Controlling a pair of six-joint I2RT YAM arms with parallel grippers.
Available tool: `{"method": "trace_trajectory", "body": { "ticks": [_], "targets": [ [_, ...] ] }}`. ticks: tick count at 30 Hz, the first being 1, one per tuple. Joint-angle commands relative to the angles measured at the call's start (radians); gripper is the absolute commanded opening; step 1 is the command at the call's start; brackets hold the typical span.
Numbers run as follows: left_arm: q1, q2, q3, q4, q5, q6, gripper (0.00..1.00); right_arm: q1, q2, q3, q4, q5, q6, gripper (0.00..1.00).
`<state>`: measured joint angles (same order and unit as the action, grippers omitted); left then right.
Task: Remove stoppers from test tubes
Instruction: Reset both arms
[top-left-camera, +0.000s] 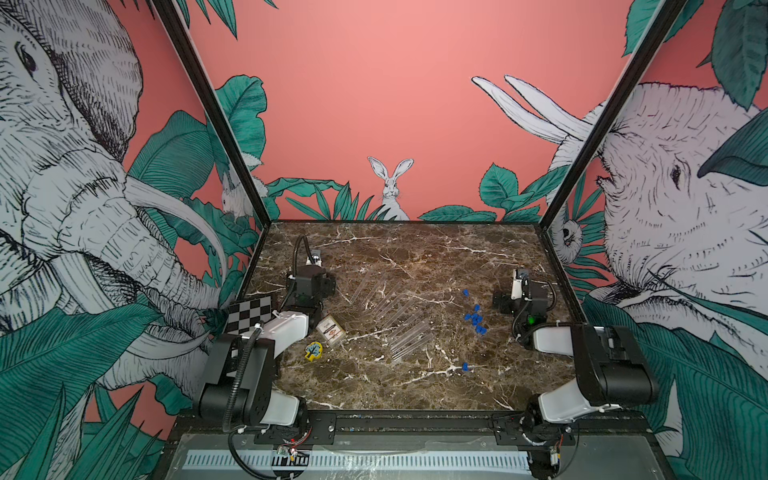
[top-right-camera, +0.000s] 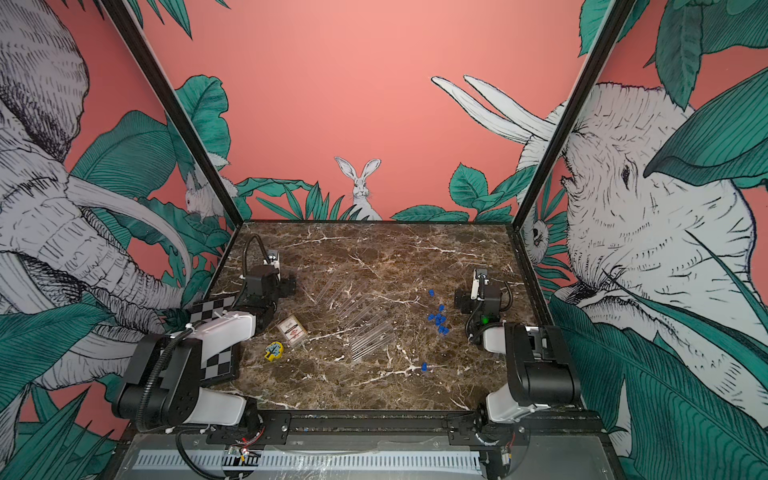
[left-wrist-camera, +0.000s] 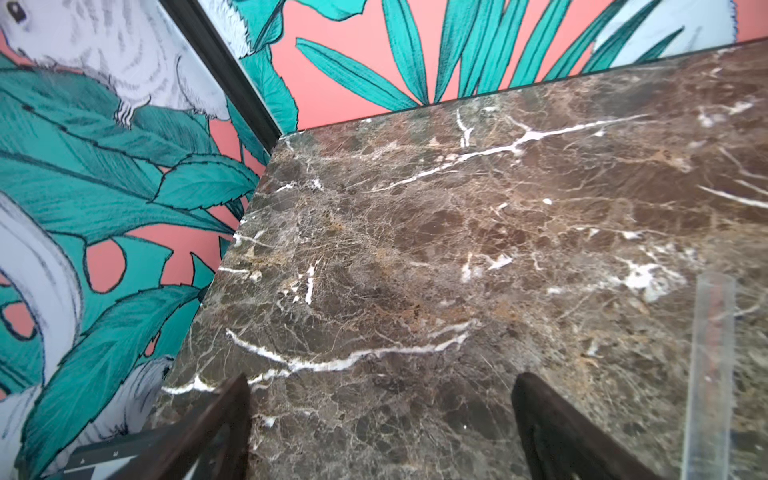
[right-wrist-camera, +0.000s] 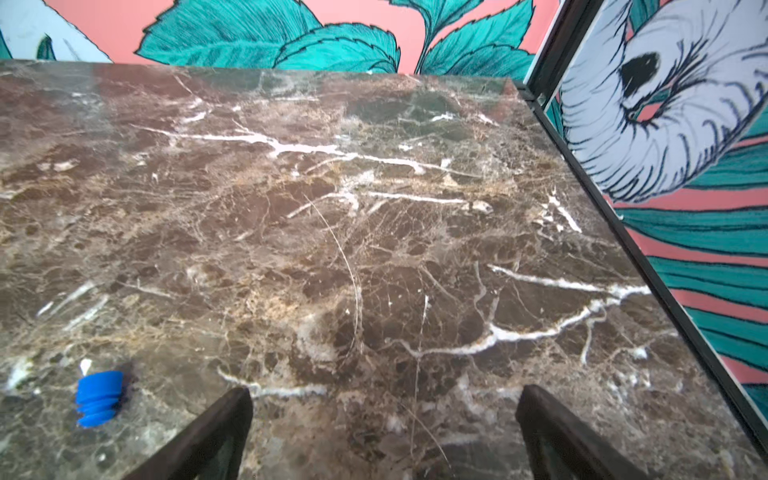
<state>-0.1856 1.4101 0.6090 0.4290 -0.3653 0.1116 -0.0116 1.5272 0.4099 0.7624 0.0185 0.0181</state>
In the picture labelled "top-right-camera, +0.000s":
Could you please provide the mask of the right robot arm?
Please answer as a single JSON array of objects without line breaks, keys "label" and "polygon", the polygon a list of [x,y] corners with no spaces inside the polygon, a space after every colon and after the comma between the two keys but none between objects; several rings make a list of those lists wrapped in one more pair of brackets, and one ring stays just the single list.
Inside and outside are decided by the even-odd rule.
[{"label": "right robot arm", "polygon": [[506,383],[486,396],[486,419],[512,424],[537,411],[574,406],[581,397],[580,380],[559,328],[505,322],[512,306],[511,289],[485,276],[470,290],[457,289],[454,307],[467,316],[468,341],[505,360]]}]

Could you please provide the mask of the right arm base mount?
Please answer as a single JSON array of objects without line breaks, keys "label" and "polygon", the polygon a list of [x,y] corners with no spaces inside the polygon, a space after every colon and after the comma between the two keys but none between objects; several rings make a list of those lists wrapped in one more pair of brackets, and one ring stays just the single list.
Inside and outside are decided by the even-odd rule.
[{"label": "right arm base mount", "polygon": [[462,412],[442,421],[451,445],[472,447],[521,447],[530,442],[529,431],[522,425],[495,423],[477,412]]}]

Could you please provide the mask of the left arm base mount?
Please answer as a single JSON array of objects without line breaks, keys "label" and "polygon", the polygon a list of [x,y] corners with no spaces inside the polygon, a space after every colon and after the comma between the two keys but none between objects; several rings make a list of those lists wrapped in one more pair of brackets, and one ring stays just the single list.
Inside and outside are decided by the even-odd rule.
[{"label": "left arm base mount", "polygon": [[245,413],[236,426],[216,427],[206,437],[209,445],[284,445],[290,428],[287,411],[259,410]]}]

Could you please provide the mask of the clear test tube blue stopper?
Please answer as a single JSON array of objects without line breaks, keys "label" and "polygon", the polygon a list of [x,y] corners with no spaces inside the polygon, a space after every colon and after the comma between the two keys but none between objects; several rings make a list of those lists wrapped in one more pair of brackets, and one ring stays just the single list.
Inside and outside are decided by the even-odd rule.
[{"label": "clear test tube blue stopper", "polygon": [[357,303],[361,301],[363,297],[364,297],[364,294],[362,292],[360,291],[356,292],[339,307],[338,311],[336,312],[336,316],[338,318],[348,317],[351,314],[351,312],[356,308]]},{"label": "clear test tube blue stopper", "polygon": [[354,324],[360,315],[364,315],[367,309],[374,303],[372,298],[360,297],[352,303],[339,316],[340,325]]},{"label": "clear test tube blue stopper", "polygon": [[363,351],[369,348],[378,348],[390,341],[394,328],[388,323],[369,324],[350,340],[350,349],[353,352]]},{"label": "clear test tube blue stopper", "polygon": [[366,311],[364,315],[360,315],[356,322],[354,324],[344,325],[344,329],[354,329],[361,325],[362,323],[365,323],[370,318],[374,317],[379,311],[381,310],[381,306],[379,303],[373,303]]},{"label": "clear test tube blue stopper", "polygon": [[380,332],[355,340],[350,345],[350,360],[353,362],[360,361],[387,346],[394,339],[395,335],[392,332]]},{"label": "clear test tube blue stopper", "polygon": [[394,330],[389,325],[379,325],[355,337],[350,343],[352,358],[362,358],[383,345],[394,336]]}]

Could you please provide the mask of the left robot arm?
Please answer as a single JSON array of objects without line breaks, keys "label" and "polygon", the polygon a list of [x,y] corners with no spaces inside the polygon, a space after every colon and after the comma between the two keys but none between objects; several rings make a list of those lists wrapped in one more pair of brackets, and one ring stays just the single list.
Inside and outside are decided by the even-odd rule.
[{"label": "left robot arm", "polygon": [[209,360],[264,332],[278,302],[296,292],[296,275],[273,264],[244,277],[238,296],[195,307],[190,321],[170,334],[148,334],[134,351],[112,413],[141,432],[183,425],[259,428],[258,410],[242,395],[203,386]]}]

